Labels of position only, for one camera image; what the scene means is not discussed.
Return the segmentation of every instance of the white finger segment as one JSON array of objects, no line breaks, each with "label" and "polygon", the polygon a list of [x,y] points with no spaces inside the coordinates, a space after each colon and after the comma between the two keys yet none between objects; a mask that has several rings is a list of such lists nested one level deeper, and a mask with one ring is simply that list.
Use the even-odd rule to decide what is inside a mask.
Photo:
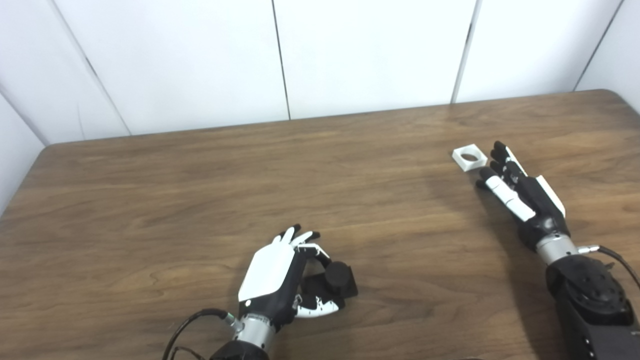
[{"label": "white finger segment", "polygon": [[307,242],[307,240],[314,234],[313,231],[307,231],[306,233],[298,236],[297,238],[291,240],[291,246],[296,247],[302,243]]},{"label": "white finger segment", "polygon": [[536,216],[536,212],[522,202],[518,193],[513,191],[500,177],[491,176],[485,183],[495,196],[520,220],[527,221]]},{"label": "white finger segment", "polygon": [[316,308],[308,309],[298,305],[298,314],[296,314],[296,318],[317,318],[318,316],[332,314],[339,309],[338,305],[333,301],[328,301],[323,304],[322,299],[316,297]]},{"label": "white finger segment", "polygon": [[293,239],[293,234],[296,232],[296,228],[295,227],[290,227],[288,228],[285,232],[284,235],[282,236],[282,242],[284,243],[290,243],[291,239]]}]

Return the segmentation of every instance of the wooden table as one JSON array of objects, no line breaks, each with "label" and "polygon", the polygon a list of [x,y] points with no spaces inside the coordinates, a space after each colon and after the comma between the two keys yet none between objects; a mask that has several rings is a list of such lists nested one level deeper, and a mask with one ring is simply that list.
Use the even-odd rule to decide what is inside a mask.
[{"label": "wooden table", "polygon": [[[192,312],[236,312],[253,253],[299,222],[360,295],[286,327],[272,359],[566,359],[543,264],[451,159],[498,139],[576,244],[640,268],[640,117],[611,92],[64,143],[0,221],[0,358],[159,359]],[[179,343],[209,356],[229,336],[203,319]]]}]

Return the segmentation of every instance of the fingertip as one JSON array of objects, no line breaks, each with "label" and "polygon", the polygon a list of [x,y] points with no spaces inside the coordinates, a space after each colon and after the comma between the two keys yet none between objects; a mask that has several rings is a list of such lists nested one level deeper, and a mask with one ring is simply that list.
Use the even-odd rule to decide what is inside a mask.
[{"label": "fingertip", "polygon": [[489,190],[489,187],[486,185],[484,180],[476,180],[476,187],[480,190]]},{"label": "fingertip", "polygon": [[502,173],[502,166],[500,166],[497,161],[490,162],[489,167],[498,174]]},{"label": "fingertip", "polygon": [[492,168],[483,167],[482,169],[480,169],[480,178],[483,181],[487,181],[493,176],[498,176],[498,173],[496,173]]},{"label": "fingertip", "polygon": [[499,151],[506,151],[507,149],[507,145],[504,145],[504,143],[502,143],[502,141],[497,140],[495,143],[493,143],[493,148],[499,150]]}]

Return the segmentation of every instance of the black cable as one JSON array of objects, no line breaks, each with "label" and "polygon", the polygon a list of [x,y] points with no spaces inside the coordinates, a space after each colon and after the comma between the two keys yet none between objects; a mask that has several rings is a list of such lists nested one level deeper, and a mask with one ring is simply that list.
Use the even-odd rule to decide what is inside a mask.
[{"label": "black cable", "polygon": [[623,258],[622,255],[618,254],[617,252],[609,249],[608,247],[604,247],[604,246],[600,246],[598,248],[598,251],[601,252],[602,254],[606,254],[609,255],[610,257],[614,258],[615,260],[617,260],[619,263],[622,264],[622,266],[625,267],[625,269],[627,269],[627,271],[631,274],[631,277],[634,278],[634,281],[636,282],[636,284],[638,285],[638,288],[640,288],[640,277],[638,277],[638,274],[636,273],[636,271],[631,267],[631,265],[629,265],[629,263],[627,263]]},{"label": "black cable", "polygon": [[190,353],[191,355],[193,355],[193,357],[195,357],[198,360],[206,360],[202,355],[198,354],[197,352],[191,350],[188,347],[175,347],[175,348],[173,348],[173,351],[171,352],[170,360],[173,360],[173,358],[175,358],[175,353],[178,352],[178,350],[186,351],[186,352]]},{"label": "black cable", "polygon": [[210,315],[215,315],[221,318],[222,320],[224,320],[228,314],[229,314],[228,312],[220,309],[202,309],[197,313],[189,316],[187,320],[185,320],[180,326],[178,326],[178,329],[175,330],[175,332],[173,333],[173,336],[171,337],[171,339],[169,339],[169,342],[166,344],[166,348],[164,350],[164,355],[162,356],[162,360],[169,360],[169,353],[173,348],[173,344],[175,344],[175,340],[177,340],[178,336],[180,336],[180,333],[184,330],[184,328],[187,327],[187,325],[191,324],[194,320],[202,316],[210,316]]}]

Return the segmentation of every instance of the black robotic finger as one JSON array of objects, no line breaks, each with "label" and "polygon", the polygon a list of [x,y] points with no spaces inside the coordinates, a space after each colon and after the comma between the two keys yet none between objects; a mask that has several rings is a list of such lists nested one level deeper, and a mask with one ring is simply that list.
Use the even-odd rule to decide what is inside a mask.
[{"label": "black robotic finger", "polygon": [[491,161],[489,163],[489,167],[497,173],[498,176],[502,176],[504,171],[504,165],[498,163],[497,161]]},{"label": "black robotic finger", "polygon": [[500,176],[498,173],[491,167],[483,167],[480,169],[480,179],[476,180],[476,186],[482,190],[490,190],[486,185],[486,181],[489,180],[493,176]]},{"label": "black robotic finger", "polygon": [[504,164],[509,157],[506,145],[496,141],[493,143],[493,149],[491,150],[491,157],[500,164]]}]

